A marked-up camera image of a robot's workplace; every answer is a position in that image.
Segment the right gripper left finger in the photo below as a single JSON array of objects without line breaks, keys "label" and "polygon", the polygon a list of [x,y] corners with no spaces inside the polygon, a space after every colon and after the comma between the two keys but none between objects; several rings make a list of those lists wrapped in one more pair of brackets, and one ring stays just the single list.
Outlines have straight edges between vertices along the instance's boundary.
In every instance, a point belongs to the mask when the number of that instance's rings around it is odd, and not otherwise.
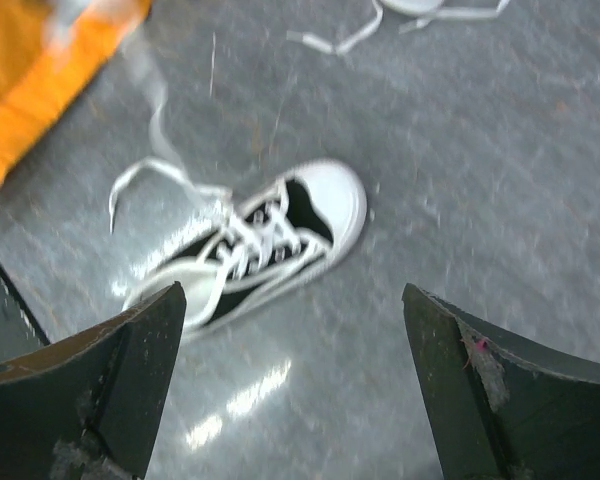
[{"label": "right gripper left finger", "polygon": [[0,363],[0,479],[142,479],[183,331],[173,283],[117,316]]}]

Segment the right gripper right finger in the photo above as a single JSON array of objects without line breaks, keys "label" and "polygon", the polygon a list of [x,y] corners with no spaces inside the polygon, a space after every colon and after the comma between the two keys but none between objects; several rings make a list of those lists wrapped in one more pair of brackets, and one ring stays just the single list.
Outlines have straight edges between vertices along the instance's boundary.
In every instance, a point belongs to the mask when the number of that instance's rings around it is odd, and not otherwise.
[{"label": "right gripper right finger", "polygon": [[407,284],[404,320],[447,479],[600,479],[600,363]]}]

